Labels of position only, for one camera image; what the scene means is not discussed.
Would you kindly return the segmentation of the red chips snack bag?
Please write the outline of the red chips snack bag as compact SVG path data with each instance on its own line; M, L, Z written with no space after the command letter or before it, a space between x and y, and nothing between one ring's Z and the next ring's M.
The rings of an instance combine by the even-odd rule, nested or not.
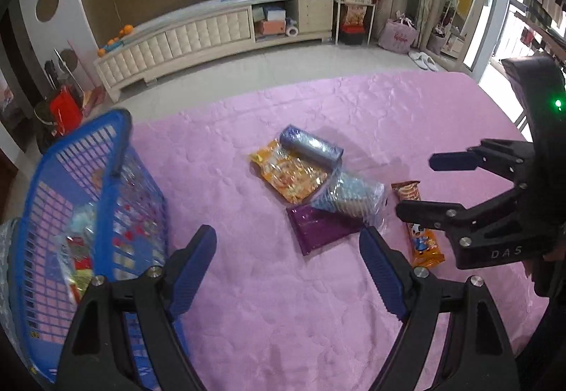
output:
M79 304L94 277L90 242L79 236L58 236L58 264L69 298Z

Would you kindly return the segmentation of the clear blue striped snack pack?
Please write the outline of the clear blue striped snack pack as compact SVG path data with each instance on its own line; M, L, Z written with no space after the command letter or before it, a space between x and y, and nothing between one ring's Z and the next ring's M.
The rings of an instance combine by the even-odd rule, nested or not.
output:
M344 169L330 176L310 202L315 209L374 224L386 202L386 186Z

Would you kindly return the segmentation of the purple snack pack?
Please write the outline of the purple snack pack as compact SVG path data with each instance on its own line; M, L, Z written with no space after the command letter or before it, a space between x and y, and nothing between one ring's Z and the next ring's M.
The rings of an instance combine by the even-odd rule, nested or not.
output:
M303 256L357 233L365 226L359 218L328 212L309 204L289 207L286 213Z

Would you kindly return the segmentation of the orange yellow snack bag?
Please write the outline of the orange yellow snack bag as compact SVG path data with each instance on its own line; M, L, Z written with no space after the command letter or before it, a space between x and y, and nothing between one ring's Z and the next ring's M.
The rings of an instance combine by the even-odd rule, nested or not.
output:
M330 176L327 168L285 149L278 140L252 153L250 161L286 202L299 204L315 194Z

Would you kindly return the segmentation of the grey blue cylinder snack pack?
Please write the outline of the grey blue cylinder snack pack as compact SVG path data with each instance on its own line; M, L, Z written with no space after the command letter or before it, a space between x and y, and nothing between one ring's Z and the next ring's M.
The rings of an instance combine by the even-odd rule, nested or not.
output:
M334 168L341 163L343 148L314 134L289 125L279 134L280 144L322 166Z

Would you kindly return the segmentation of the light blue wafer pack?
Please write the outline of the light blue wafer pack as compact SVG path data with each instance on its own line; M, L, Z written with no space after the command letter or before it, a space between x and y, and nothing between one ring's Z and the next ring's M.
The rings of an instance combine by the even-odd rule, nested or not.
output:
M74 211L66 232L69 236L79 236L86 241L93 241L96 232L96 220L97 205L88 202Z

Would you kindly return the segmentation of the orange cartoon snack bar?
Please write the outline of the orange cartoon snack bar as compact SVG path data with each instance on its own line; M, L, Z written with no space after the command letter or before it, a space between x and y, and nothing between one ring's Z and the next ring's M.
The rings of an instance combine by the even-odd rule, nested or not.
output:
M402 200L421 200L418 189L418 180L392 183L391 188L397 196L398 202ZM418 223L406 223L408 238L411 244L411 265L422 268L434 268L445 261L437 237L431 229Z

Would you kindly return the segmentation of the person dark printed shirt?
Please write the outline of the person dark printed shirt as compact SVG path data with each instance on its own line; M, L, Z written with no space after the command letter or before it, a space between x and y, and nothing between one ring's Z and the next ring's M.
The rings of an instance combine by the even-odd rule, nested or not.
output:
M15 324L13 323L12 310L10 307L10 286L8 285L8 256L10 256L10 248L12 239L16 235L18 218L11 218L8 222L1 224L0 236L0 290L1 290L1 326L8 338L8 341L15 349L15 353L22 358L17 335L15 333Z

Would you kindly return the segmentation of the white slippers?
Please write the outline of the white slippers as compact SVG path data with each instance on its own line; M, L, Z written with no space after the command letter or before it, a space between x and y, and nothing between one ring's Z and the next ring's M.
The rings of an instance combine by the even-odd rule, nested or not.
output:
M409 52L411 60L422 70L438 72L438 66L435 61L426 53L412 50Z

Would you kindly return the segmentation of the pink shopping bag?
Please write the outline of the pink shopping bag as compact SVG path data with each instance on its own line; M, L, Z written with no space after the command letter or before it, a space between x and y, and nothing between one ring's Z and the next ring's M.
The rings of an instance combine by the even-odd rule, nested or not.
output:
M418 31L412 20L397 12L395 18L387 20L377 45L390 52L408 54L417 37Z

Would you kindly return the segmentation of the blue plastic basket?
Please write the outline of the blue plastic basket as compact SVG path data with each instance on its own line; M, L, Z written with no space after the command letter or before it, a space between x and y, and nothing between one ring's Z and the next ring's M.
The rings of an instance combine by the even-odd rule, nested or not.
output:
M183 343L216 249L202 227L168 252L168 204L112 110L42 156L8 260L15 331L53 390L199 390Z

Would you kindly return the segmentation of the red bag on floor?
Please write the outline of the red bag on floor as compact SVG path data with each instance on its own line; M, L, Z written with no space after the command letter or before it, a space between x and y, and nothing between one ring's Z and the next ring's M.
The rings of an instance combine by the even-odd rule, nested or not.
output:
M49 110L55 119L58 135L65 136L82 124L82 110L69 88L62 86L49 102Z

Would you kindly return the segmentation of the white tv cabinet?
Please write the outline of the white tv cabinet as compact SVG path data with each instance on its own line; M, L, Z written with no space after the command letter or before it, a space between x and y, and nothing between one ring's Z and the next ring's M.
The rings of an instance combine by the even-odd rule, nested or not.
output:
M138 81L232 55L302 41L328 41L334 0L209 0L136 26L94 61L112 101Z

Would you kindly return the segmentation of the oranges on cabinet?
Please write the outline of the oranges on cabinet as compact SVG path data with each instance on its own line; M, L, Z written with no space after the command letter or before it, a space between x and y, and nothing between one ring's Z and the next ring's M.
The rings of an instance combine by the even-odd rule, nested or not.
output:
M109 52L112 52L118 47L121 47L124 44L125 37L129 34L132 34L134 31L134 27L131 24L125 25L118 33L117 37L110 39L105 45L101 46L98 49L98 57L104 57Z

